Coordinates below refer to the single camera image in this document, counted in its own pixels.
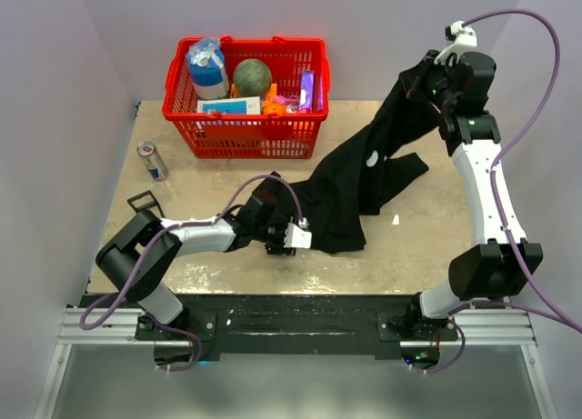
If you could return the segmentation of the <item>black button shirt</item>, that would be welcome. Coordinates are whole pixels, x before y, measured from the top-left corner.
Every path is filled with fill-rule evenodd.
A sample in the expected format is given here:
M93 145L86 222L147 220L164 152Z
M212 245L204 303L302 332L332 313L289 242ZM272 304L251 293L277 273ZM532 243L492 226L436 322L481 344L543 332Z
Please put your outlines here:
M433 107L406 99L396 82L369 124L326 155L306 180L290 185L309 222L311 247L327 254L364 249L360 217L380 214L429 170L416 153L394 154L436 127ZM374 150L378 161L367 167Z

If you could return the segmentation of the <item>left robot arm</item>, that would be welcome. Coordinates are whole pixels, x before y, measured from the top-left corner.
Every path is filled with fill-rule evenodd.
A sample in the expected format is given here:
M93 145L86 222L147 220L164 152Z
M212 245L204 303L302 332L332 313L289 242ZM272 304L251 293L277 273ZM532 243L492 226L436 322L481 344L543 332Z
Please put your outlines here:
M229 253L251 242L270 254L293 255L311 246L312 235L298 199L296 211L281 214L274 194L256 189L245 204L230 200L218 215L203 220L177 221L142 210L98 252L95 263L117 288L118 295L104 315L89 322L86 310L80 326L95 329L126 300L154 318L168 339L182 337L190 325L187 310L163 279L178 257L200 253Z

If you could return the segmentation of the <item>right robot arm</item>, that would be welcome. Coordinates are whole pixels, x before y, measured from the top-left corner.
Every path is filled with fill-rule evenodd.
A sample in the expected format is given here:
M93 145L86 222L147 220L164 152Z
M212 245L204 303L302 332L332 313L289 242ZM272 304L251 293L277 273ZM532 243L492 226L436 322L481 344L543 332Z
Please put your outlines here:
M430 50L399 76L407 98L436 110L439 134L466 190L472 227L471 246L450 262L446 281L415 294L404 313L382 324L402 340L429 339L450 328L447 318L458 307L502 307L527 283L517 259L530 271L543 260L540 244L529 242L513 206L497 208L498 201L510 200L506 183L490 183L492 175L503 174L494 162L501 151L499 128L485 108L496 70L495 61L479 52L439 60Z

